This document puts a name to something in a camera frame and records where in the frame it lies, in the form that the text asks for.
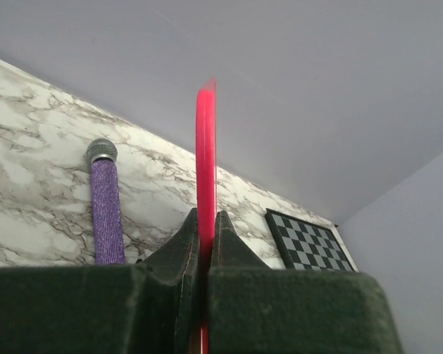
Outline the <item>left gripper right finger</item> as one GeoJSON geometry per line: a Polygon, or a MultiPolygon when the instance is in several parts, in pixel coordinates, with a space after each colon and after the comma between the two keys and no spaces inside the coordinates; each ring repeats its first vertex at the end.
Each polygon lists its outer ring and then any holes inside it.
{"type": "Polygon", "coordinates": [[[354,271],[269,268],[216,217],[207,290],[211,353],[400,353],[387,297],[354,271]]]}

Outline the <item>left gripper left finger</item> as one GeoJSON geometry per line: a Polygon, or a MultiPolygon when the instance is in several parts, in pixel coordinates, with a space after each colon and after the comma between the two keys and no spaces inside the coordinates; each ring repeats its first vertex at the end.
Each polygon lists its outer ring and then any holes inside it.
{"type": "Polygon", "coordinates": [[[0,353],[186,353],[198,327],[195,210],[139,263],[0,268],[0,353]]]}

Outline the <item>pink framed whiteboard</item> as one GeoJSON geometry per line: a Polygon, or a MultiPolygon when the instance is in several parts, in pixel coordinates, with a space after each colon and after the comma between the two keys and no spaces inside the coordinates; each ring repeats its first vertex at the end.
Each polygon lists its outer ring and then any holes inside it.
{"type": "Polygon", "coordinates": [[[207,324],[207,278],[210,268],[217,214],[216,172],[216,80],[199,89],[195,116],[196,208],[200,243],[202,353],[209,352],[207,324]]]}

